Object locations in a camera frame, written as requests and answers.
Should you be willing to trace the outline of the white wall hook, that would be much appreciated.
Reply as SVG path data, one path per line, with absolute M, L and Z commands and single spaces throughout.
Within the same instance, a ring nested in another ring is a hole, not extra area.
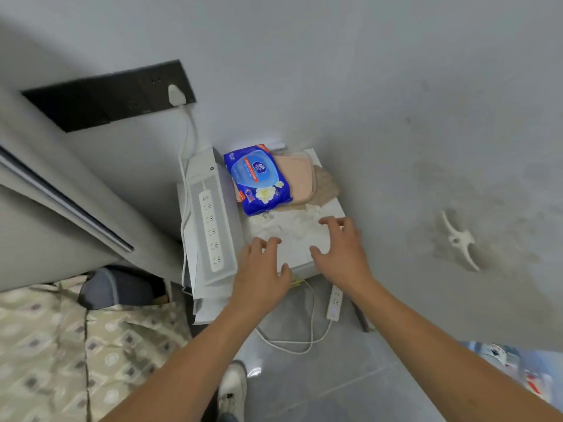
M 463 231 L 457 230 L 451 224 L 445 210 L 441 212 L 441 218 L 443 220 L 444 226 L 447 229 L 447 238 L 451 246 L 459 251 L 459 253 L 463 256 L 465 262 L 469 266 L 471 266 L 473 271 L 480 272 L 480 267 L 476 264 L 469 252 L 469 247 L 476 244 L 473 234 L 468 229 L 465 229 Z

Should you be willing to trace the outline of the white marble side table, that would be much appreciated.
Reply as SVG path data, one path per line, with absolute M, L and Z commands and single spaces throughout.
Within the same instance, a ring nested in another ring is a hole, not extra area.
M 184 174 L 187 162 L 183 160 Z M 182 215 L 185 213 L 183 181 L 184 178 L 177 186 Z M 278 249 L 278 268 L 288 263 L 293 273 L 292 286 L 300 285 L 306 279 L 319 275 L 320 272 L 314 266 L 309 248 L 316 246 L 322 252 L 329 249 L 327 227 L 321 226 L 318 220 L 324 216 L 343 215 L 342 206 L 336 198 L 323 207 L 307 205 L 305 210 L 270 211 L 252 217 L 246 216 L 241 203 L 237 203 L 245 244 L 250 243 L 254 236 L 264 240 L 274 236 L 282 240 Z

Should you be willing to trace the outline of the person's left hand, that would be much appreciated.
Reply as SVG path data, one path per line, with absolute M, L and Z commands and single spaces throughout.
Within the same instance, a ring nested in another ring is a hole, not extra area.
M 285 297 L 278 268 L 278 246 L 282 240 L 271 237 L 266 241 L 262 262 L 250 261 L 250 244 L 238 256 L 238 271 L 229 299 L 229 307 L 243 312 L 258 324 Z

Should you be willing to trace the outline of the person's right forearm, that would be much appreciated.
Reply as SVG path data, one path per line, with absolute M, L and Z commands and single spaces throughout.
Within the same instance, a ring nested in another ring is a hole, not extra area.
M 346 293 L 447 422 L 563 422 L 563 413 L 462 347 L 372 276 L 354 277 Z

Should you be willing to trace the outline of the person's left forearm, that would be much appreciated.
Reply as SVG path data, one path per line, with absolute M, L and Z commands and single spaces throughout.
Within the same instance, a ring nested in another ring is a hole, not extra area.
M 229 364 L 267 314 L 230 302 L 100 422 L 200 422 Z

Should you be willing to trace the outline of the black wall socket panel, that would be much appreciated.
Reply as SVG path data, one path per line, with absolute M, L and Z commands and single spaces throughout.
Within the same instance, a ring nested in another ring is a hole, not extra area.
M 197 102 L 179 60 L 22 91 L 65 133 L 174 108 L 168 85 L 177 85 L 187 105 Z

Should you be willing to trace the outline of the grey pillow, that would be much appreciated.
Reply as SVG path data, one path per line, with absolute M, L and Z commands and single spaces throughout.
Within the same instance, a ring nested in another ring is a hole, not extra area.
M 78 294 L 78 303 L 88 310 L 99 310 L 116 305 L 150 305 L 155 297 L 147 279 L 131 270 L 102 267 L 87 275 Z

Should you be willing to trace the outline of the beige knitted cloth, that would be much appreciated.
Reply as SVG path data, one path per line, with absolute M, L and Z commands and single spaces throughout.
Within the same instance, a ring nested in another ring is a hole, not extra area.
M 281 205 L 277 208 L 278 212 L 305 210 L 307 205 L 323 207 L 339 196 L 341 189 L 326 169 L 319 165 L 313 165 L 313 171 L 315 190 L 312 195 L 303 202 Z

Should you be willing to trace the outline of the white power strip box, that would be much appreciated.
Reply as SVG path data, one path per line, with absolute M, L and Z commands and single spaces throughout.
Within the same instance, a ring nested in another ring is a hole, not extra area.
M 222 155 L 208 148 L 188 162 L 183 181 L 182 284 L 194 299 L 227 299 L 245 245 L 234 184 Z

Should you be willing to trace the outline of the flat white box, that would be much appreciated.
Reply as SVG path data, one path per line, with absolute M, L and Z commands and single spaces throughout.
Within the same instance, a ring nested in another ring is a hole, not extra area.
M 233 282 L 192 289 L 194 325 L 208 325 L 221 313 L 231 296 Z

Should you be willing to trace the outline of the beige patterned bed sheet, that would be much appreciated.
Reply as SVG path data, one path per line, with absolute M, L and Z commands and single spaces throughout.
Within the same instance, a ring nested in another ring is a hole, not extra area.
M 191 340 L 180 292 L 90 310 L 86 281 L 0 292 L 0 422 L 98 422 Z

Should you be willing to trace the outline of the person's right hand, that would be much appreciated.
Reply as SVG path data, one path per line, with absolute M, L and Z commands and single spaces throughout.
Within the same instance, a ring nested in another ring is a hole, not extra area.
M 367 256 L 362 246 L 361 233 L 357 230 L 357 246 L 346 243 L 342 234 L 342 218 L 323 217 L 319 224 L 328 227 L 330 259 L 329 272 L 321 272 L 331 283 L 362 306 L 374 283 Z

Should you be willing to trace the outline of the grey padded headboard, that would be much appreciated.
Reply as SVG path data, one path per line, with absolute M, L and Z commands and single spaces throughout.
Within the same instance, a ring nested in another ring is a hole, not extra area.
M 181 283 L 184 251 L 92 173 L 0 83 L 0 291 L 125 262 Z

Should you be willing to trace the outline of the colourful printed bag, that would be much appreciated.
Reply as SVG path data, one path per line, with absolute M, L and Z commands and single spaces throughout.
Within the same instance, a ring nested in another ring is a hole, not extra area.
M 478 341 L 461 341 L 461 345 L 563 412 L 563 352 Z

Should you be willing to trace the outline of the blue wet wipes packet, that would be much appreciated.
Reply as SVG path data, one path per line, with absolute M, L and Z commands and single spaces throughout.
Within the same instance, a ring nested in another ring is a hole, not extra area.
M 223 159 L 246 216 L 259 215 L 293 201 L 291 187 L 265 145 L 236 149 L 224 154 Z

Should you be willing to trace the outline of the white shoe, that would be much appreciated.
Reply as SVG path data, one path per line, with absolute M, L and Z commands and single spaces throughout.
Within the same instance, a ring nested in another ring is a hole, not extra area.
M 247 392 L 247 370 L 242 361 L 232 361 L 218 387 L 216 422 L 244 422 Z

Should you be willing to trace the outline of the pink pad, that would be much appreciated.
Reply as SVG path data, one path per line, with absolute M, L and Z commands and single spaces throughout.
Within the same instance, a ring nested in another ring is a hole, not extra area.
M 306 151 L 276 152 L 273 154 L 278 169 L 289 184 L 292 202 L 290 205 L 305 205 L 316 191 L 313 160 Z

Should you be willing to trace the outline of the white power strip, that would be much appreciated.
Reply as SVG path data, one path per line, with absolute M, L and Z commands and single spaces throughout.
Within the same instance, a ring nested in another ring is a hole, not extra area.
M 331 322 L 338 322 L 340 320 L 340 313 L 343 304 L 343 291 L 336 285 L 332 286 L 330 297 L 327 306 L 327 320 Z

